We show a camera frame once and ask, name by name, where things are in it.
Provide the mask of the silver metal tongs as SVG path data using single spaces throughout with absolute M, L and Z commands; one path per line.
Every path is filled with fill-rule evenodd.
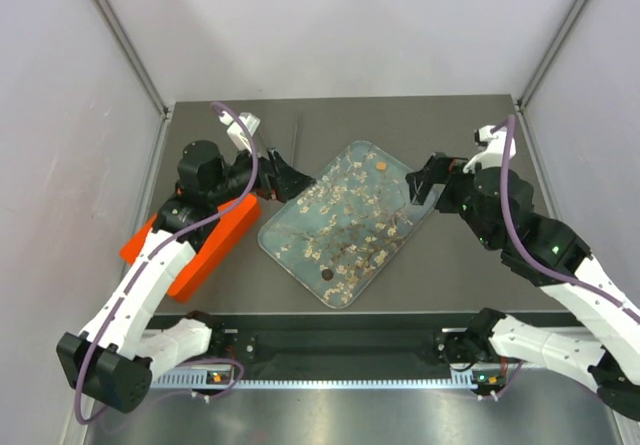
M 288 157 L 288 162 L 291 165 L 296 164 L 299 141 L 301 138 L 302 125 L 303 125 L 303 115 L 298 114 L 294 119 L 292 129 L 290 131 L 290 150 L 287 157 Z M 274 140 L 270 136 L 269 131 L 267 130 L 267 126 L 264 123 L 262 123 L 259 126 L 256 132 L 256 136 L 258 137 L 261 143 L 261 146 L 264 149 L 275 148 L 275 149 L 278 149 L 280 152 L 284 151 L 284 146 L 282 144 L 279 144 L 276 140 Z

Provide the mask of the orange box lid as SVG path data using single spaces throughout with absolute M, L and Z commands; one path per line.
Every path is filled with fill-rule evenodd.
M 223 215 L 201 250 L 169 287 L 167 295 L 177 302 L 187 302 L 247 234 L 260 215 L 260 204 L 253 194 L 249 194 L 236 208 Z

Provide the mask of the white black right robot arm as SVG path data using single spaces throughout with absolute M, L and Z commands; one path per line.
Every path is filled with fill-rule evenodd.
M 433 154 L 405 176 L 413 204 L 432 188 L 435 208 L 459 216 L 515 275 L 563 305 L 590 333 L 544 332 L 485 308 L 465 333 L 469 353 L 539 365 L 594 392 L 616 413 L 639 418 L 639 308 L 613 283 L 588 244 L 566 223 L 537 213 L 533 187 L 507 164 Z

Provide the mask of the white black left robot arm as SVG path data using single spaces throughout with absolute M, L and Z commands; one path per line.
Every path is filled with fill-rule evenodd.
M 208 140 L 188 144 L 174 192 L 124 248 L 131 267 L 107 303 L 79 333 L 65 333 L 56 353 L 75 406 L 88 396 L 127 414 L 153 380 L 195 357 L 216 361 L 226 352 L 220 320 L 190 312 L 150 338 L 147 325 L 169 289 L 210 274 L 224 249 L 245 231 L 237 218 L 257 201 L 286 203 L 314 185 L 274 148 L 249 150 L 227 163 Z

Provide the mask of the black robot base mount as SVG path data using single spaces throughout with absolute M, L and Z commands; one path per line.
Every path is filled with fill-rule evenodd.
M 197 360 L 265 361 L 279 353 L 410 353 L 429 363 L 500 363 L 478 339 L 463 339 L 473 312 L 226 314 L 214 317 L 211 343 Z

